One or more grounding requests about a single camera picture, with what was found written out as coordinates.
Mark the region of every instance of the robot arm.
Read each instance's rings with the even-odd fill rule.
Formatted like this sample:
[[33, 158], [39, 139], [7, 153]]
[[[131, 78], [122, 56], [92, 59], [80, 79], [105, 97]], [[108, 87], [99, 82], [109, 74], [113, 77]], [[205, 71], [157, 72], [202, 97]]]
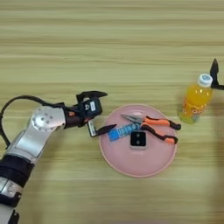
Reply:
[[42, 106], [31, 115], [28, 126], [8, 146], [0, 160], [0, 224], [17, 224], [19, 215], [14, 210], [21, 199], [25, 184], [38, 162], [50, 135], [58, 128], [81, 127], [88, 124], [90, 136], [110, 131], [115, 125], [95, 130], [93, 118], [102, 112], [95, 93], [79, 94], [78, 104], [67, 107]]
[[10, 144], [0, 163], [1, 223], [13, 223], [18, 218], [16, 207], [34, 165], [38, 162], [50, 135], [65, 126], [62, 108], [40, 107], [32, 114], [26, 130]]

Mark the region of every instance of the pink plate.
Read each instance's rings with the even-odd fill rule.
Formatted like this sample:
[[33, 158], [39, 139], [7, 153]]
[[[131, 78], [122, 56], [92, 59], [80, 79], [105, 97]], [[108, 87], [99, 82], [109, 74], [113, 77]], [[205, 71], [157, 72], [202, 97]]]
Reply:
[[[158, 110], [144, 105], [128, 105], [121, 107], [108, 117], [105, 125], [117, 124], [117, 128], [130, 122], [121, 117], [121, 114], [134, 116], [150, 116], [165, 118]], [[152, 126], [161, 133], [176, 136], [175, 130], [169, 127]], [[158, 174], [164, 170], [174, 159], [177, 145], [161, 141], [150, 132], [146, 133], [147, 145], [144, 150], [130, 148], [130, 136], [125, 136], [110, 142], [109, 136], [100, 137], [101, 153], [106, 161], [118, 172], [135, 178], [145, 178]]]

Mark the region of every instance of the wood grain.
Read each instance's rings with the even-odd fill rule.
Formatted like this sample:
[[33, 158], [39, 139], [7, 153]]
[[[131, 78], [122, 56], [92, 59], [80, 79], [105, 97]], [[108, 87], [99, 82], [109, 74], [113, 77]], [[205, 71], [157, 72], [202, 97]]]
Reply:
[[[221, 0], [2, 0], [0, 105], [23, 94], [73, 104], [98, 89], [109, 93], [98, 125], [127, 103], [178, 121], [186, 87], [214, 57], [223, 74], [223, 11]], [[175, 160], [154, 178], [114, 171], [86, 128], [55, 133], [17, 208], [20, 223], [223, 223], [223, 102], [214, 92], [202, 119], [183, 124]], [[9, 108], [10, 139], [36, 106]]]

